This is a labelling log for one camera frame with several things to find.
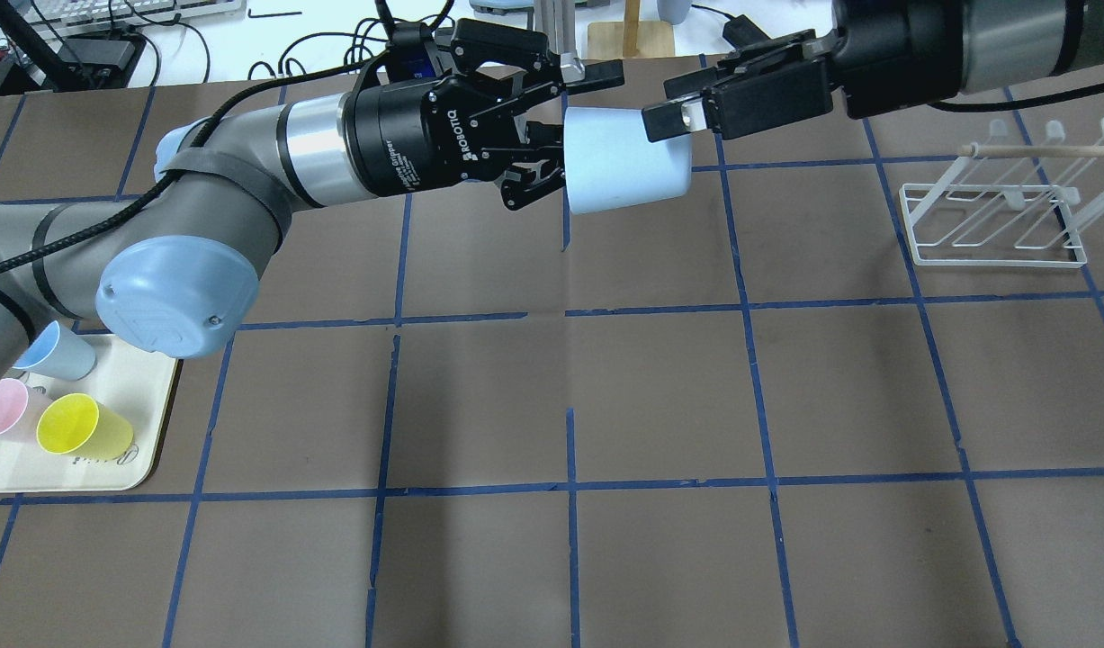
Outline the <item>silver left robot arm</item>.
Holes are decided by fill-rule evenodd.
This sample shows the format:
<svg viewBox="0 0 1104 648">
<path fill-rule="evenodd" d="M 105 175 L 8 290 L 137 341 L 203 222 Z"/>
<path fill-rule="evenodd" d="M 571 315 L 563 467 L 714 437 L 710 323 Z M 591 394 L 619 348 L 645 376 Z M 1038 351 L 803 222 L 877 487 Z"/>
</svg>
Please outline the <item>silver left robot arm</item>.
<svg viewBox="0 0 1104 648">
<path fill-rule="evenodd" d="M 301 211 L 459 185 L 498 185 L 519 210 L 567 182 L 559 124 L 526 111 L 624 82 L 620 60 L 569 63 L 540 32 L 461 18 L 432 76 L 391 42 L 354 89 L 261 110 L 234 108 L 305 76 L 232 95 L 162 140 L 159 179 L 124 202 L 0 202 L 0 379 L 54 320 L 99 320 L 148 352 L 210 355 L 258 299 Z"/>
</svg>

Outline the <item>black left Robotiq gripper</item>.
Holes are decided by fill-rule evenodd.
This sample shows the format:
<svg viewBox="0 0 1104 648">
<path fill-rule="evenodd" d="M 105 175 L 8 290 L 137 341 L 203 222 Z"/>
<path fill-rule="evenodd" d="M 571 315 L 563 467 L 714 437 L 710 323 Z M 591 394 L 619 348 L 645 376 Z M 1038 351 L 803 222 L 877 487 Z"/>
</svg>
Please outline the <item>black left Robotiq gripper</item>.
<svg viewBox="0 0 1104 648">
<path fill-rule="evenodd" d="M 379 57 L 361 70 L 343 103 L 347 152 L 378 196 L 493 182 L 519 210 L 567 184 L 560 124 L 526 121 L 526 111 L 567 95 L 624 85 L 624 61 L 583 66 L 562 78 L 548 38 L 537 31 L 460 20 L 442 49 L 424 23 L 394 23 Z M 643 107 L 650 142 L 709 131 L 703 99 Z"/>
</svg>

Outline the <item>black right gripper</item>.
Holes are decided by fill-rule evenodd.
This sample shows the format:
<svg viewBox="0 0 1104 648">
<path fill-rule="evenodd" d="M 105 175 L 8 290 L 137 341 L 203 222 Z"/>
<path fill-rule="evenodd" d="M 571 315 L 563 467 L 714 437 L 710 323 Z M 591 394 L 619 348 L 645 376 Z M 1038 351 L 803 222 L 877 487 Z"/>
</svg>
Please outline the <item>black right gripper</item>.
<svg viewBox="0 0 1104 648">
<path fill-rule="evenodd" d="M 664 83 L 664 102 L 703 99 L 724 140 L 807 123 L 843 103 L 852 119 L 954 97 L 962 87 L 959 1 L 835 1 L 834 26 L 774 38 L 767 52 L 732 50 Z"/>
</svg>

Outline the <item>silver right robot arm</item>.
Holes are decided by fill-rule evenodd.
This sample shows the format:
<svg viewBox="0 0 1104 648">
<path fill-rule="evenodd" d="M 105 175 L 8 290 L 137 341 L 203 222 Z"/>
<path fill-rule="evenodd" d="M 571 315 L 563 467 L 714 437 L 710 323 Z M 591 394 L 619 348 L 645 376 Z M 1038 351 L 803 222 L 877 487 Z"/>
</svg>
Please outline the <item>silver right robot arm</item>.
<svg viewBox="0 0 1104 648">
<path fill-rule="evenodd" d="M 1104 63 L 1104 1 L 834 1 L 832 28 L 737 46 L 669 79 L 647 139 L 724 140 L 832 111 L 854 120 Z"/>
</svg>

